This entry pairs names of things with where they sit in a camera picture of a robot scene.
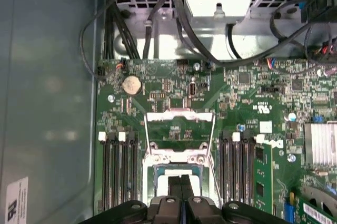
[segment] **white label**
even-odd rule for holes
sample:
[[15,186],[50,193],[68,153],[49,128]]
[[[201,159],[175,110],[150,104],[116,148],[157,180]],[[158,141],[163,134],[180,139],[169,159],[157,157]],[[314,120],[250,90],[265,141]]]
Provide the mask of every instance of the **white label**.
[[307,213],[309,216],[314,218],[320,224],[332,224],[332,221],[325,217],[323,214],[319,213],[312,207],[309,207],[306,203],[303,204],[304,212]]
[[28,177],[7,186],[5,224],[27,222]]
[[272,132],[273,132],[273,122],[260,121],[260,133],[272,133]]
[[253,105],[253,110],[257,110],[260,114],[269,114],[270,110],[272,109],[272,106],[269,105]]

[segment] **ram slot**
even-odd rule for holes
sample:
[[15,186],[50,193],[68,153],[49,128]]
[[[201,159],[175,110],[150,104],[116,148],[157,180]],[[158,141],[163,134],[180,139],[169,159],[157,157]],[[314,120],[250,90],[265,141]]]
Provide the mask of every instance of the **ram slot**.
[[255,141],[251,139],[249,141],[249,153],[250,153],[250,160],[249,160],[249,204],[254,202],[254,159],[255,159]]
[[220,176],[220,195],[223,202],[227,202],[226,192],[225,192],[225,142],[223,139],[220,139],[219,144],[219,176]]
[[248,141],[243,142],[243,181],[244,181],[244,203],[250,204],[251,200],[251,183],[252,183],[252,170],[251,170],[251,163],[252,160],[252,152],[251,152],[251,145]]
[[137,157],[138,157],[138,142],[132,142],[131,143],[131,168],[130,168],[130,185],[131,185],[131,200],[138,200],[137,195],[137,182],[138,182],[138,176],[137,176]]
[[225,143],[225,182],[226,202],[234,199],[234,169],[233,169],[233,142],[231,139]]
[[233,155],[234,155],[234,200],[243,200],[243,158],[242,158],[242,143],[233,143]]
[[233,147],[231,139],[220,142],[220,193],[226,203],[234,198],[233,188]]
[[111,153],[111,204],[112,207],[116,207],[120,202],[120,147],[118,141],[112,143]]
[[103,211],[110,208],[110,144],[103,145],[103,177],[102,177],[102,207]]
[[121,142],[121,203],[128,201],[127,185],[128,185],[128,144]]

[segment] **gray cable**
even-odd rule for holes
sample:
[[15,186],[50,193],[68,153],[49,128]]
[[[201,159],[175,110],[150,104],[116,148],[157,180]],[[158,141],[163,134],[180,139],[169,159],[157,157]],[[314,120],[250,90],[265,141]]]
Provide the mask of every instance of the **gray cable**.
[[83,37],[84,37],[84,32],[86,31],[86,29],[98,18],[100,17],[111,5],[113,5],[115,3],[115,0],[110,0],[103,8],[101,8],[100,10],[97,11],[97,13],[92,16],[90,18],[90,20],[88,21],[87,24],[85,24],[85,26],[83,27],[83,29],[80,31],[80,54],[81,54],[81,58],[82,61],[84,63],[84,66],[86,67],[86,69],[88,70],[88,72],[90,73],[91,76],[93,76],[95,79],[97,80],[106,80],[108,79],[110,76],[112,76],[115,72],[111,71],[109,72],[107,75],[98,75],[96,74],[90,67],[89,62],[85,56],[85,52],[84,52],[84,44],[83,44]]

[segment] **aluminum heatsink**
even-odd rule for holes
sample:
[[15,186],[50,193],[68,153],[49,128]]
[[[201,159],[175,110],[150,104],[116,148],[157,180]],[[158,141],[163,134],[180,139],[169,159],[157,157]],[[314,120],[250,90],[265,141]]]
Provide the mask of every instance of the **aluminum heatsink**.
[[304,125],[305,161],[307,164],[337,165],[337,124]]

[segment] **motherboard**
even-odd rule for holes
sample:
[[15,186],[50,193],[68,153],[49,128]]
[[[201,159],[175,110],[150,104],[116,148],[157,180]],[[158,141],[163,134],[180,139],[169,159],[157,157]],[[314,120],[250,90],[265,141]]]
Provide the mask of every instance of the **motherboard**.
[[235,69],[197,60],[104,60],[95,213],[168,195],[238,200],[290,223],[337,223],[337,76],[304,61]]

